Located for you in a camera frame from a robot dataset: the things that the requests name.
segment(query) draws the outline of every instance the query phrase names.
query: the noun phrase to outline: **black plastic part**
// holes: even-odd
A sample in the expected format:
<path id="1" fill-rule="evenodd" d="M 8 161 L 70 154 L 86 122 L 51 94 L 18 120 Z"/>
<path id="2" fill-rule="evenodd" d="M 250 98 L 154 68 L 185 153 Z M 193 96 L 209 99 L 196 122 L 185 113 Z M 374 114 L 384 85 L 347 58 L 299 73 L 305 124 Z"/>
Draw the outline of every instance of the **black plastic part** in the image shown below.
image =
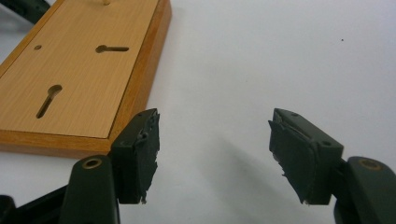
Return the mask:
<path id="1" fill-rule="evenodd" d="M 50 4 L 44 0 L 0 0 L 0 3 L 33 24 L 50 8 Z"/>
<path id="2" fill-rule="evenodd" d="M 343 146 L 302 116 L 276 108 L 270 151 L 301 203 L 328 204 L 331 171 L 341 162 Z"/>
<path id="3" fill-rule="evenodd" d="M 0 195 L 0 224 L 13 223 L 15 211 L 14 200 L 7 195 Z"/>
<path id="4" fill-rule="evenodd" d="M 119 203 L 145 203 L 160 150 L 157 109 L 134 116 L 111 146 Z"/>
<path id="5" fill-rule="evenodd" d="M 347 164 L 347 185 L 361 223 L 396 223 L 396 175 L 384 163 L 368 158 L 351 157 Z"/>
<path id="6" fill-rule="evenodd" d="M 59 223 L 120 223 L 109 157 L 92 156 L 73 166 Z"/>
<path id="7" fill-rule="evenodd" d="M 19 207 L 16 223 L 58 223 L 66 188 L 56 189 Z"/>

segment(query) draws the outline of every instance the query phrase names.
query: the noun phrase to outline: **wood edge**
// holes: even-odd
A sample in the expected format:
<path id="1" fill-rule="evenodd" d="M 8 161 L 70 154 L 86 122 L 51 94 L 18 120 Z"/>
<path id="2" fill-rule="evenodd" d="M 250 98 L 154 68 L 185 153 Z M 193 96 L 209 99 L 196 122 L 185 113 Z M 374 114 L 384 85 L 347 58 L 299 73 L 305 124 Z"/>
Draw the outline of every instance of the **wood edge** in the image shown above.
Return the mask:
<path id="1" fill-rule="evenodd" d="M 114 119 L 108 137 L 110 142 L 117 138 L 134 115 L 146 109 L 171 17 L 170 1 L 159 0 Z"/>
<path id="2" fill-rule="evenodd" d="M 63 1 L 58 0 L 28 36 L 11 52 L 1 65 L 0 74 L 7 71 Z M 146 108 L 171 14 L 169 0 L 159 0 L 107 139 L 0 130 L 0 151 L 75 159 L 95 154 L 106 155 L 110 150 L 111 143 L 128 124 L 132 116 Z"/>
<path id="3" fill-rule="evenodd" d="M 95 154 L 107 154 L 108 139 L 0 131 L 0 150 L 45 156 L 81 159 Z"/>
<path id="4" fill-rule="evenodd" d="M 29 33 L 23 38 L 23 40 L 18 44 L 18 46 L 11 51 L 11 53 L 6 57 L 3 63 L 0 65 L 0 78 L 6 73 L 8 68 L 17 60 L 24 49 L 29 45 L 29 43 L 35 38 L 38 32 L 47 23 L 50 17 L 55 13 L 55 11 L 62 5 L 64 0 L 57 0 L 49 10 L 41 17 L 41 19 L 35 24 L 35 26 L 29 31 Z"/>

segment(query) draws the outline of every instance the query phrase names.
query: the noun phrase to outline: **wooden base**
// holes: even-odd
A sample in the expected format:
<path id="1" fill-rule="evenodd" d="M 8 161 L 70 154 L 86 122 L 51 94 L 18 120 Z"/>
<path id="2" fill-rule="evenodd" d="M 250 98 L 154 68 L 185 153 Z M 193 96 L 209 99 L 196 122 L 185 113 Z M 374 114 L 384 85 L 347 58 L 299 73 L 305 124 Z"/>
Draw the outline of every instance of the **wooden base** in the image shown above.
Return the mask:
<path id="1" fill-rule="evenodd" d="M 107 154 L 146 107 L 170 19 L 169 0 L 58 0 L 0 67 L 0 150 Z"/>

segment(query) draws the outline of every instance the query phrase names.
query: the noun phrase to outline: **keyhole slot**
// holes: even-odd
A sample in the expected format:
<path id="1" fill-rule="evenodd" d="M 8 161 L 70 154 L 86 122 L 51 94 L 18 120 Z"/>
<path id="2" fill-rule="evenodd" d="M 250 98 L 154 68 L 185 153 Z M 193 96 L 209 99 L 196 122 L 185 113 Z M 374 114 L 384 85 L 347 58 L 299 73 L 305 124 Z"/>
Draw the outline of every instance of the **keyhole slot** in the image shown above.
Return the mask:
<path id="1" fill-rule="evenodd" d="M 55 96 L 62 90 L 61 85 L 54 85 L 49 88 L 49 96 L 47 96 L 47 99 L 44 101 L 44 104 L 41 106 L 40 110 L 38 110 L 38 113 L 36 117 L 38 119 L 43 118 L 43 116 L 46 114 L 47 110 L 50 107 L 50 104 L 52 103 L 53 99 L 55 99 Z"/>

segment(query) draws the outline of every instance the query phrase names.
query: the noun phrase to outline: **white table surface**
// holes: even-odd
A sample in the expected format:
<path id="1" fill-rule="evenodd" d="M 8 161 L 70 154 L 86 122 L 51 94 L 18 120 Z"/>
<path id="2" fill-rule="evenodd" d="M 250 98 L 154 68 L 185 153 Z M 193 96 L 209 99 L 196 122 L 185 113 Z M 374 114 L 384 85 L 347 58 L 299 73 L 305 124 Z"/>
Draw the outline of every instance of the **white table surface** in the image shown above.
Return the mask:
<path id="1" fill-rule="evenodd" d="M 396 2 L 172 0 L 148 101 L 161 113 L 148 204 L 122 223 L 334 223 L 300 204 L 268 150 L 275 107 L 396 171 Z M 32 28 L 0 7 L 0 62 Z M 0 153 L 17 206 L 68 182 L 76 160 Z"/>

